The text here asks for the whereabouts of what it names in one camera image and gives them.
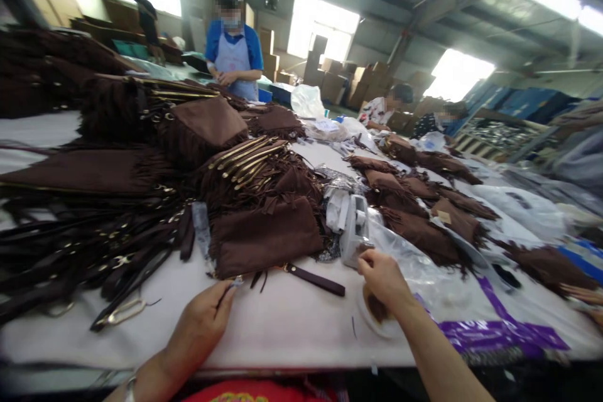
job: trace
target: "fringe bag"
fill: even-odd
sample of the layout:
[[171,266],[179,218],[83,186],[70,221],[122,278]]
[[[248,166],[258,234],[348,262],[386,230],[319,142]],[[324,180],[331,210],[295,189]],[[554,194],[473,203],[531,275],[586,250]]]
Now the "fringe bag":
[[157,125],[166,154],[183,169],[201,167],[211,156],[247,140],[247,124],[223,97],[171,108]]

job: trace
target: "leather strap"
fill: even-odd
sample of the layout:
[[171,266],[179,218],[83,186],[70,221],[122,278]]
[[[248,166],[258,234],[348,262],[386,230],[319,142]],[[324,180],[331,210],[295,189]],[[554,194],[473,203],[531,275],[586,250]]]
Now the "leather strap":
[[285,264],[283,270],[321,289],[324,289],[327,292],[331,292],[331,294],[345,296],[345,287],[334,281],[328,280],[327,278],[323,278],[322,276],[318,276],[310,273],[309,271],[305,271],[304,269],[300,269],[298,266],[294,266],[293,264]]

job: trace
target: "forearm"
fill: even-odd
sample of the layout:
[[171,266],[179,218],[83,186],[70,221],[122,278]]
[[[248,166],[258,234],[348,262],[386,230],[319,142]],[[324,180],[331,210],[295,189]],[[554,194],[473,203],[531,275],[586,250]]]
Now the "forearm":
[[259,69],[251,69],[248,71],[237,71],[238,80],[250,80],[255,81],[262,78],[262,71]]
[[[164,360],[165,351],[155,354],[136,373],[134,399],[136,402],[163,402],[170,400],[190,376],[187,371],[169,369]],[[107,402],[126,400],[126,383],[120,385],[106,399]]]
[[418,302],[394,311],[433,402],[494,401]]

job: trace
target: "stacked boxes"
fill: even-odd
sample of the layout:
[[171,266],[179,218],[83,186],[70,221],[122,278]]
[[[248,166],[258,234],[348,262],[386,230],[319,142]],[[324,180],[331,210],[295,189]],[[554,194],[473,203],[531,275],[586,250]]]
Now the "stacked boxes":
[[278,73],[279,56],[274,55],[274,30],[262,28],[259,31],[259,42],[262,46],[262,58],[264,59],[264,74],[272,80],[276,81]]

